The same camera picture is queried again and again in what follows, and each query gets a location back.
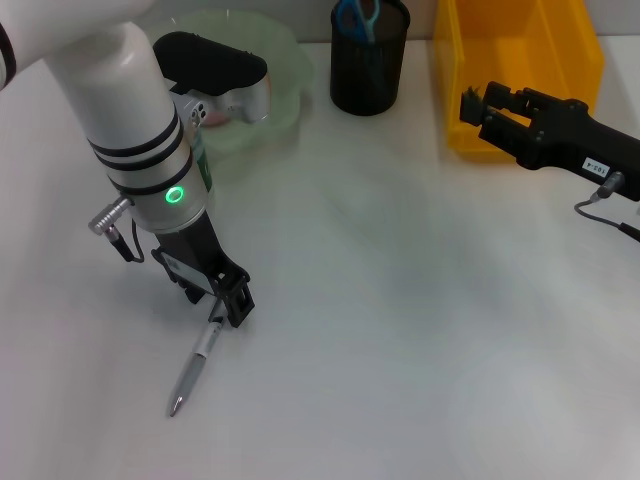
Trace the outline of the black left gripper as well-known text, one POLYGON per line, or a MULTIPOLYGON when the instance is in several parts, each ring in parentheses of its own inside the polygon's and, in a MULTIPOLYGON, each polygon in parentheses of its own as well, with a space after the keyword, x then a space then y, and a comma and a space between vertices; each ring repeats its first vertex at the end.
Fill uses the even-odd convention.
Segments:
POLYGON ((208 214, 179 231, 158 234, 159 247, 153 257, 170 279, 197 304, 205 295, 216 295, 227 311, 232 327, 238 328, 255 307, 249 290, 250 277, 223 251, 208 214))

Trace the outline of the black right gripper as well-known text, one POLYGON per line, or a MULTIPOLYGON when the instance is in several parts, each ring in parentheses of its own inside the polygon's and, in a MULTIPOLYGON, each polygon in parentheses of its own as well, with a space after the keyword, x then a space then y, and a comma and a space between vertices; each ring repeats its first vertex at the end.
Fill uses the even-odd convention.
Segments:
POLYGON ((613 173, 624 176, 620 194, 639 199, 639 140, 595 119, 588 106, 531 88, 515 93, 490 82, 483 100, 462 97, 460 120, 480 127, 478 137, 516 159, 528 170, 556 167, 599 185, 613 173), (500 113, 531 120, 529 127, 500 113))

